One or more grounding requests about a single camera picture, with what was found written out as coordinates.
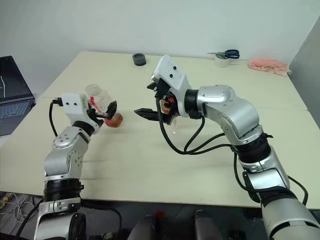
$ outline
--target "pink towel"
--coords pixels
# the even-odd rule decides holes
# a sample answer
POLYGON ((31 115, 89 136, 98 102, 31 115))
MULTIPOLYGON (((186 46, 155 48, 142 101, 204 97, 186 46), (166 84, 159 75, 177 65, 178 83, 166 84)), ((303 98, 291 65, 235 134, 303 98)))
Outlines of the pink towel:
POLYGON ((272 58, 251 59, 249 61, 249 68, 281 76, 287 76, 287 73, 291 73, 287 63, 280 62, 272 58))

